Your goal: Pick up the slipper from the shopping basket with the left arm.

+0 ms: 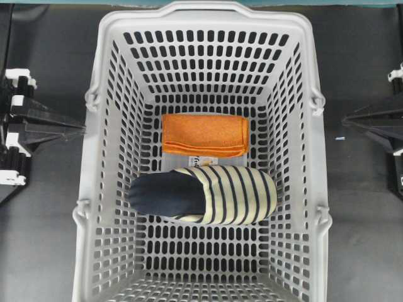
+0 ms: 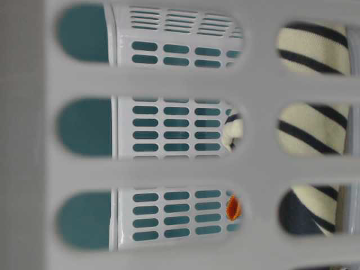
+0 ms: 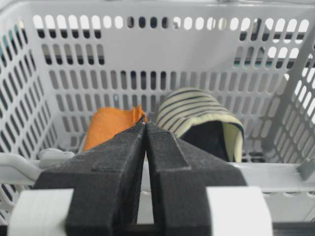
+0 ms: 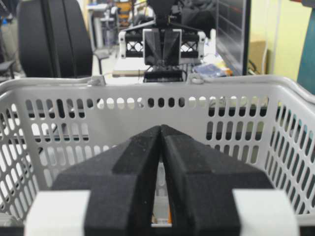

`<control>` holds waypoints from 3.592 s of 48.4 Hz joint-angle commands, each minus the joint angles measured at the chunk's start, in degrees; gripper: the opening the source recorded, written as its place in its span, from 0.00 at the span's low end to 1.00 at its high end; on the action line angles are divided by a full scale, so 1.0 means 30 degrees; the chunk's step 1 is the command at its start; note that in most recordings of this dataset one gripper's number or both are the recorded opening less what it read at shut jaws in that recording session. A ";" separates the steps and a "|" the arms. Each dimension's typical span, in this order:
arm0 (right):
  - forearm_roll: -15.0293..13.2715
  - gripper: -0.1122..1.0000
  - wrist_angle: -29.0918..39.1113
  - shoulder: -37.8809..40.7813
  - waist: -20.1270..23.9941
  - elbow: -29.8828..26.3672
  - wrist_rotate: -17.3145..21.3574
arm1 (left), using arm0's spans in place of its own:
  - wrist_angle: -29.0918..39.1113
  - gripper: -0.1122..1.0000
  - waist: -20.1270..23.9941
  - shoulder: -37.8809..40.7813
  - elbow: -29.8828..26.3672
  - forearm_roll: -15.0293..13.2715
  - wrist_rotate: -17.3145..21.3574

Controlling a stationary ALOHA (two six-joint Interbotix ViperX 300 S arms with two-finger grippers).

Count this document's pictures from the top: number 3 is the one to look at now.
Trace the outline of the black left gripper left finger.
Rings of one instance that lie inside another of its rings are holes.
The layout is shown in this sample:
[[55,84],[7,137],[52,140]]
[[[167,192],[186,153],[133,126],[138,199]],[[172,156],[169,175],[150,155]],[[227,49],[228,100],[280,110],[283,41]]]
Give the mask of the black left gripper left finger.
[[66,218],[69,236],[112,236],[116,227],[136,224],[145,123],[42,172],[35,189],[73,189]]

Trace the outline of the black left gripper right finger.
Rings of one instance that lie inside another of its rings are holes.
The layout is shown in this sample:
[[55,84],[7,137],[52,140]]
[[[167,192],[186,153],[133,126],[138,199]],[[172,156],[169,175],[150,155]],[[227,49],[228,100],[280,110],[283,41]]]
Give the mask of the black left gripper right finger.
[[158,127],[146,125],[154,222],[165,236],[209,236],[207,186],[246,186],[241,171]]

